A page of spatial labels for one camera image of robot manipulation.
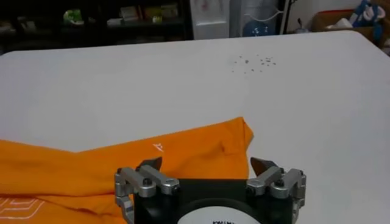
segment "table surface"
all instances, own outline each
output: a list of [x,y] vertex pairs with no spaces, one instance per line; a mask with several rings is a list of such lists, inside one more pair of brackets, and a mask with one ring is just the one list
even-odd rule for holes
[[389,222],[390,59],[355,32],[12,52],[0,106],[1,139],[72,151],[244,116],[307,174],[298,223]]

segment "box on shelf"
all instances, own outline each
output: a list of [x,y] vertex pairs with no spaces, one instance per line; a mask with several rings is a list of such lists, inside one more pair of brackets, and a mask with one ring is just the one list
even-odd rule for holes
[[313,32],[328,32],[328,31],[339,31],[339,30],[353,30],[359,32],[365,36],[369,41],[374,40],[374,27],[354,27],[354,28],[335,28],[328,29],[327,26],[336,24],[340,19],[349,19],[352,15],[353,10],[335,10],[319,12],[313,18],[311,25],[311,31]]

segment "orange t-shirt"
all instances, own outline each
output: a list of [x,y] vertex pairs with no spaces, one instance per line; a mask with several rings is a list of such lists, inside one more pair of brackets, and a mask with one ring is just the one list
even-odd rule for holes
[[0,223],[125,223],[114,173],[163,157],[176,178],[248,176],[244,119],[74,153],[0,141]]

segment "shelf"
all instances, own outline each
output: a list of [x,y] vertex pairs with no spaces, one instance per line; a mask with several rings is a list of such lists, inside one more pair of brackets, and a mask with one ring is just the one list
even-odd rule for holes
[[109,24],[109,29],[128,29],[128,28],[148,28],[148,27],[163,27],[163,26],[181,26],[184,25],[184,20],[181,18],[166,19],[161,23],[153,23],[152,21],[128,21],[120,24]]

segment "white logo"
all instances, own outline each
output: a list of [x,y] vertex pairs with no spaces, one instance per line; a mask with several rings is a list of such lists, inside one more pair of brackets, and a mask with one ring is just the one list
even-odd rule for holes
[[36,198],[0,198],[0,219],[29,219],[33,217],[44,201]]
[[153,146],[156,147],[156,149],[158,149],[159,151],[164,152],[163,151],[163,146],[161,145],[161,143],[153,144]]

